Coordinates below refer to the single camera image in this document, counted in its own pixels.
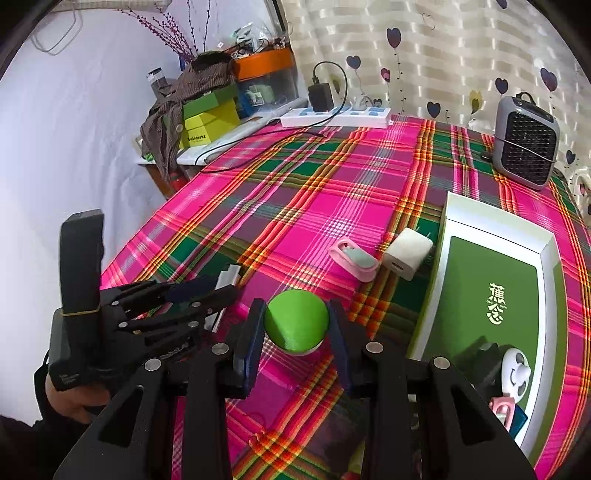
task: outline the yellow box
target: yellow box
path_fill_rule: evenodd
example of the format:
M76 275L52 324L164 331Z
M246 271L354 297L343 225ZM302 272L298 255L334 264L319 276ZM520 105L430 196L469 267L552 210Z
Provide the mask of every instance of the yellow box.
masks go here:
M181 133L181 140L178 143L178 149L186 150L187 148L189 148L189 133L187 132L187 129L185 129Z
M199 147L210 144L238 125L240 125L240 119L236 113L234 100L228 100L219 107L185 120L183 133L187 133L189 146ZM185 136L181 135L181 144L184 144L184 141Z
M223 120L236 125L238 124L236 122L240 122L238 119L238 114L236 113L236 105L234 104L233 99L230 99L220 106L208 110L207 112L187 118L184 122L184 125L187 130L194 130L195 128L204 127L209 122L213 122L215 120Z

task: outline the human hand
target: human hand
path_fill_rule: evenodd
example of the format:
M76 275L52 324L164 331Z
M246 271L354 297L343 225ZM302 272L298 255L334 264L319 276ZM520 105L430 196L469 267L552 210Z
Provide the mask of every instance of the human hand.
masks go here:
M102 385L82 385L59 392L53 385L49 374L45 378L45 393L52 408L64 417L90 423L92 415L84 407L101 407L111 399L109 391Z

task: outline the pink phone holder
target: pink phone holder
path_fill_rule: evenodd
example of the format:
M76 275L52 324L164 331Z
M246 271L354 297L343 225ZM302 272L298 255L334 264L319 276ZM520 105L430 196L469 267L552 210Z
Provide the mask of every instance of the pink phone holder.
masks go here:
M337 240L329 248L330 257L347 272L362 282L370 282L377 275L379 262L349 238Z
M515 399L513 397L495 397L491 398L488 406L492 412L497 415L504 415L505 421L503 426L507 431L511 428L513 422L513 414L515 413Z

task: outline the brown cloth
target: brown cloth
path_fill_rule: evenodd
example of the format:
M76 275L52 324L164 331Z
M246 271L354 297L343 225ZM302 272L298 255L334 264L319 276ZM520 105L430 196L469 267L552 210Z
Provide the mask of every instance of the brown cloth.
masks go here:
M152 154L165 181L177 168L181 137L177 125L183 125L183 104L232 83L236 83L232 57L223 52L206 52L191 62L173 85L161 88L162 97L150 109L140 131L142 154ZM169 118L168 125L164 123L165 116Z

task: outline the portable heater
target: portable heater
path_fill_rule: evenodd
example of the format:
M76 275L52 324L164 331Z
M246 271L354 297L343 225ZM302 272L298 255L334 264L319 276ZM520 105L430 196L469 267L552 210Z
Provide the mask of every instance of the portable heater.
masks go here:
M530 101L523 100L523 95ZM559 139L558 122L529 93L503 97L496 113L492 164L510 179L541 190L550 180Z

